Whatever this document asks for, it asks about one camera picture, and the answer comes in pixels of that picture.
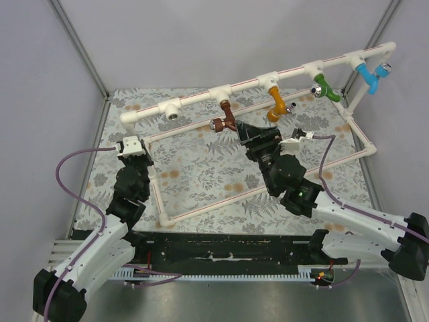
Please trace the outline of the orange water faucet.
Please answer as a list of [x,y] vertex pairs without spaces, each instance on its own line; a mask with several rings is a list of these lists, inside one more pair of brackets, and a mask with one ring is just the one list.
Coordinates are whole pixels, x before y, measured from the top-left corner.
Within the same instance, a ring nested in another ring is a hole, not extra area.
[[296,107],[295,102],[287,105],[285,101],[281,98],[279,88],[274,86],[268,90],[268,93],[274,99],[275,105],[267,112],[267,119],[272,122],[278,122],[283,115],[287,115],[292,112]]

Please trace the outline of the brown water faucet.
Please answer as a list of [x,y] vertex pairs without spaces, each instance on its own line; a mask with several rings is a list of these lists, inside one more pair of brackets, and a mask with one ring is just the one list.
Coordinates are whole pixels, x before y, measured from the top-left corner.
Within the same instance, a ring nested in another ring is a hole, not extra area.
[[219,103],[219,106],[223,110],[225,117],[223,119],[221,118],[212,119],[209,123],[210,129],[215,133],[219,133],[224,129],[237,131],[236,120],[231,111],[230,102],[228,100],[221,101]]

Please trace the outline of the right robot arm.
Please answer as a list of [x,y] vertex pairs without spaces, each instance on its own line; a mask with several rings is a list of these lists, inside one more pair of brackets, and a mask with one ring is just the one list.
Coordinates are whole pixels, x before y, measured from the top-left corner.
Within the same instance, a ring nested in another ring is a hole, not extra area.
[[362,208],[334,195],[326,181],[306,179],[306,168],[296,157],[302,140],[317,140],[311,131],[296,128],[282,139],[277,127],[256,127],[236,121],[236,132],[246,156],[256,162],[269,195],[297,216],[326,217],[356,233],[341,235],[319,229],[308,246],[319,262],[384,259],[395,273],[423,281],[428,268],[428,221],[417,213],[408,217]]

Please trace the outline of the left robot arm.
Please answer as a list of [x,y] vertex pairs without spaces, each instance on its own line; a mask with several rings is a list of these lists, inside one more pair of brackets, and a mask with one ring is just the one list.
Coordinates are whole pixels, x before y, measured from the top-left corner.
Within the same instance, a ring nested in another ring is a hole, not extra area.
[[107,210],[100,213],[101,223],[63,262],[34,278],[33,310],[45,321],[80,321],[90,298],[134,258],[143,239],[133,227],[150,196],[154,162],[138,136],[123,138],[115,150],[124,166]]

